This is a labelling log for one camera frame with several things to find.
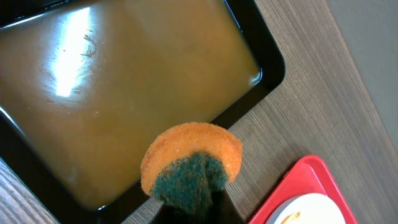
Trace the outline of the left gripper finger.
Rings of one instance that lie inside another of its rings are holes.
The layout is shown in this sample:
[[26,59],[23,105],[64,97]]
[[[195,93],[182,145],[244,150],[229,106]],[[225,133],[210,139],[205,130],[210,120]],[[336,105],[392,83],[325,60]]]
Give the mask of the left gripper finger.
[[188,215],[180,209],[163,205],[151,224],[245,224],[226,190],[213,192],[213,205],[203,215]]

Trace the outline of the orange green sponge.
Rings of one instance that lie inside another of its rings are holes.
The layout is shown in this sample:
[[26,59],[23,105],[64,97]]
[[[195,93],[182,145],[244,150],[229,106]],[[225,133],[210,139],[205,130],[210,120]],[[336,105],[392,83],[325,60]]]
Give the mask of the orange green sponge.
[[210,123],[184,123],[160,134],[141,162],[141,188],[164,205],[204,216],[213,193],[238,176],[243,143]]

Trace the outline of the white plate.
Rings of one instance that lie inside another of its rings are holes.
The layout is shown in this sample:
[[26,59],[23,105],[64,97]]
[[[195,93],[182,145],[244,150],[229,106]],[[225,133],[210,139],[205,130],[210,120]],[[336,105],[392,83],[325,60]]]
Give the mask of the white plate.
[[279,205],[265,224],[345,224],[337,204],[328,196],[310,193]]

